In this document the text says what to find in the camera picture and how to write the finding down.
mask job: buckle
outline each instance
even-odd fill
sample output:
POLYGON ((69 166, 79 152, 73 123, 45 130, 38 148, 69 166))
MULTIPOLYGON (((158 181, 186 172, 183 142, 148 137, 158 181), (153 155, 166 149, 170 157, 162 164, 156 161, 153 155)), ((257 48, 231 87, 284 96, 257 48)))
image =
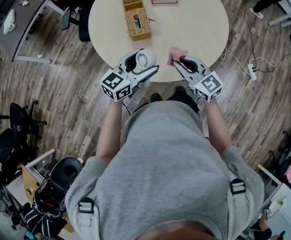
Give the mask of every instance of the buckle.
POLYGON ((94 214, 95 202, 89 197, 81 199, 79 202, 79 213, 81 214, 94 214))
POLYGON ((232 195, 237 195, 246 192, 246 184, 243 180, 235 178, 230 182, 230 190, 232 195))

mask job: wooden tabletop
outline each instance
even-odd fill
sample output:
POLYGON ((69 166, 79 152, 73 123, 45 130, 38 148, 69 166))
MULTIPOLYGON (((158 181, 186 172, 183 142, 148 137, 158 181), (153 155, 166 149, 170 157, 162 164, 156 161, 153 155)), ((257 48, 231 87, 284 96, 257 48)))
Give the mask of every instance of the wooden tabletop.
POLYGON ((26 30, 31 23, 33 17, 40 9, 45 0, 28 0, 27 6, 19 5, 20 0, 15 0, 11 9, 14 9, 14 24, 15 29, 4 34, 4 21, 0 26, 0 43, 2 44, 5 53, 10 61, 13 62, 16 51, 21 43, 21 39, 26 33, 26 30))
POLYGON ((178 4, 152 4, 143 0, 152 37, 131 41, 125 24, 122 0, 96 0, 90 12, 89 34, 100 57, 111 67, 135 49, 153 51, 159 72, 152 82, 181 80, 174 67, 166 65, 172 46, 188 50, 210 67, 222 54, 229 36, 229 21, 220 0, 178 0, 178 4))

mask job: white tape roll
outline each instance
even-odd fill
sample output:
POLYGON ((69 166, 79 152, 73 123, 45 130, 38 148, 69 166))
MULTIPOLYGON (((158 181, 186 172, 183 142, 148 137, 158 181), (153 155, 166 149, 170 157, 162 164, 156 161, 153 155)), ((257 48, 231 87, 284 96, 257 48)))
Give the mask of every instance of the white tape roll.
POLYGON ((136 54, 135 61, 141 71, 151 68, 156 65, 157 57, 152 51, 144 49, 136 54))

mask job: wooden floor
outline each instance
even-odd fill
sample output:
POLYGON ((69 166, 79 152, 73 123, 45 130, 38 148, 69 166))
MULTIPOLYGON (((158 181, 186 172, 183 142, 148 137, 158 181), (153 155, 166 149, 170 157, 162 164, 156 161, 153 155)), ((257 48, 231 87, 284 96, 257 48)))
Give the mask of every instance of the wooden floor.
MULTIPOLYGON (((253 53, 250 32, 244 19, 244 4, 242 0, 221 1, 230 25, 226 47, 243 65, 247 65, 253 53)), ((251 26, 255 55, 277 64, 281 43, 291 33, 291 27, 268 25, 268 21, 283 14, 277 5, 266 9, 264 19, 260 20, 250 12, 253 3, 255 0, 246 3, 246 17, 251 26)), ((283 54, 290 52, 291 44, 287 38, 283 44, 283 54)), ((74 156, 86 160, 94 154, 109 104, 109 99, 99 87, 99 80, 109 66, 98 56, 91 43, 79 41, 77 26, 72 25, 62 31, 58 14, 48 8, 44 10, 44 17, 35 24, 33 34, 24 43, 21 53, 32 56, 42 54, 43 58, 52 59, 52 63, 11 63, 0 46, 2 113, 9 113, 11 102, 29 106, 31 101, 38 100, 34 117, 48 121, 42 140, 38 142, 40 154, 55 148, 57 159, 74 156)), ((250 78, 229 54, 211 68, 217 71, 225 84, 218 103, 227 118, 250 78)), ((258 60, 257 68, 267 70, 261 60, 258 60)), ((133 111, 139 103, 147 101, 151 93, 159 92, 167 98, 180 84, 185 83, 153 83, 144 97, 141 91, 125 103, 133 111)), ((124 110, 123 122, 128 118, 124 110)), ((258 163, 269 161, 269 150, 278 147, 283 140, 282 131, 291 127, 291 55, 282 60, 273 73, 257 73, 257 80, 248 86, 227 125, 233 142, 253 168, 258 163)), ((8 127, 9 121, 6 120, 0 125, 0 133, 8 127)))

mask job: backpack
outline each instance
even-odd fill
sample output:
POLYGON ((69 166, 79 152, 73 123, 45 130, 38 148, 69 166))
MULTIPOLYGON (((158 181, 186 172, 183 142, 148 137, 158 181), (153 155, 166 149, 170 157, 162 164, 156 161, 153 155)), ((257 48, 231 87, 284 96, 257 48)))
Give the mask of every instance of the backpack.
MULTIPOLYGON (((255 201, 245 183, 229 170, 230 186, 227 191, 228 234, 227 240, 235 240, 254 217, 255 201)), ((79 202, 73 214, 69 214, 74 230, 83 240, 101 240, 100 212, 89 197, 79 202)))

